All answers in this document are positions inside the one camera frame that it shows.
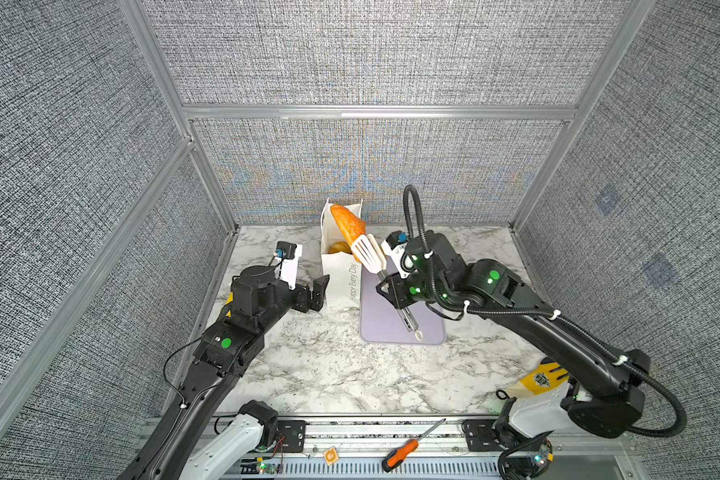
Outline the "white printed paper bag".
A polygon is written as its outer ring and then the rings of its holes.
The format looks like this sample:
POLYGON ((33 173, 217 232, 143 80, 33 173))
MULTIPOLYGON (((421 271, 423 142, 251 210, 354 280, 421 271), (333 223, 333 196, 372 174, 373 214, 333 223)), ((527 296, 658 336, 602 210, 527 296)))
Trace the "white printed paper bag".
POLYGON ((333 203, 327 199, 320 217, 322 272, 324 275, 330 276, 326 290, 326 305, 329 309, 358 308, 360 306, 362 264, 355 260, 352 252, 329 252, 334 244, 344 241, 330 211, 332 205, 333 203))

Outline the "small striped croissant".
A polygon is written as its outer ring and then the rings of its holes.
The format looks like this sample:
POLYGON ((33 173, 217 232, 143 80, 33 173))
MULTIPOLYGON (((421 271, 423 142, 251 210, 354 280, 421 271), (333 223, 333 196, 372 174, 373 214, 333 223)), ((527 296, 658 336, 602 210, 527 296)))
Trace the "small striped croissant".
POLYGON ((346 253, 351 254, 352 250, 345 241, 340 241, 332 244, 328 249, 329 254, 346 253))

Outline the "dark orange triangular pastry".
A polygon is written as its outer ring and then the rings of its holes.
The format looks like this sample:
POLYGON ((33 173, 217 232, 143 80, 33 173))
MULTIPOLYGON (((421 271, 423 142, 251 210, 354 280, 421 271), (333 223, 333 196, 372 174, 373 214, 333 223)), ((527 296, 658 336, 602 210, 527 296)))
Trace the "dark orange triangular pastry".
POLYGON ((330 212, 344 238, 343 241, 350 248, 361 235, 366 234, 366 223, 347 207, 334 204, 330 207, 330 212))

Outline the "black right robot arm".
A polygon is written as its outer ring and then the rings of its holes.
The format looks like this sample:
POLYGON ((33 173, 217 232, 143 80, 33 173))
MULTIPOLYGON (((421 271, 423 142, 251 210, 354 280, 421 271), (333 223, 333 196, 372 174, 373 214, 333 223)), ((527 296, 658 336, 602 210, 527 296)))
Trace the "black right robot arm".
POLYGON ((639 349, 612 347, 546 303, 519 275, 494 259, 466 262, 447 237, 425 227, 415 186, 403 190, 406 243, 397 273, 378 293, 395 309, 423 303, 460 321, 478 316, 517 334, 568 373, 564 387, 537 400, 515 400, 503 429, 530 438, 571 426, 603 438, 625 432, 653 438, 682 433, 679 398, 652 378, 639 349))

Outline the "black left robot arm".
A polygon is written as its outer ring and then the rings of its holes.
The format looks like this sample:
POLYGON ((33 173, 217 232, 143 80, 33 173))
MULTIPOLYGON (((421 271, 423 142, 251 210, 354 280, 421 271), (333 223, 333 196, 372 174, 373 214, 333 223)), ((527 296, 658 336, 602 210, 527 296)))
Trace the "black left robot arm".
POLYGON ((245 268, 232 299, 200 336, 178 393, 121 479, 177 479, 218 406, 265 346, 265 335, 289 311, 319 311, 328 275, 310 286, 279 277, 274 266, 245 268))

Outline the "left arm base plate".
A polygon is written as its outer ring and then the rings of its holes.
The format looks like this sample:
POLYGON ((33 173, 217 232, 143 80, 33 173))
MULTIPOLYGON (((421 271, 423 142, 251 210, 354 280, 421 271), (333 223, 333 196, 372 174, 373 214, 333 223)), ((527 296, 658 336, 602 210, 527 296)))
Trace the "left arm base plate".
POLYGON ((284 453, 302 453, 306 440, 307 422, 303 420, 278 420, 267 424, 262 433, 258 452, 272 455, 275 448, 284 453))

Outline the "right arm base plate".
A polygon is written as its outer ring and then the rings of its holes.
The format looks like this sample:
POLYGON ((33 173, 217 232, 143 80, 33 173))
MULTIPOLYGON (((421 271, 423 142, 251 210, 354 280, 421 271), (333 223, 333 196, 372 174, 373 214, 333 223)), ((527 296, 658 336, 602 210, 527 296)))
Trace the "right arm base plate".
POLYGON ((470 452, 501 452, 529 440, 507 422, 494 417, 464 420, 461 430, 470 452))

